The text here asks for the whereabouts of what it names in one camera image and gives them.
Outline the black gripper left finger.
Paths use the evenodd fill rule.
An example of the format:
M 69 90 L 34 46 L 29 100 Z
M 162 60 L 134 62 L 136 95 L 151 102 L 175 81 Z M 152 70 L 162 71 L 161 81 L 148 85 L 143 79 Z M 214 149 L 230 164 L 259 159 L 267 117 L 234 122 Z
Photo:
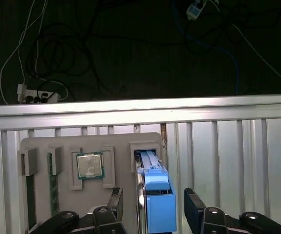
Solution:
M 73 211 L 62 211 L 31 231 L 33 234 L 125 234 L 122 224 L 123 189 L 113 188 L 106 206 L 80 217 Z

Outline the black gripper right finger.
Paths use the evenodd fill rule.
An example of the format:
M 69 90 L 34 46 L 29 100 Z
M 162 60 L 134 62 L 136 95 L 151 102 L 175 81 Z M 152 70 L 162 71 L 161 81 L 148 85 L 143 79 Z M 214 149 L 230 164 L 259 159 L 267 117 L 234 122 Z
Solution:
M 184 190 L 184 213 L 194 234 L 281 234 L 281 225 L 258 212 L 239 218 L 217 207 L 207 207 L 192 188 Z

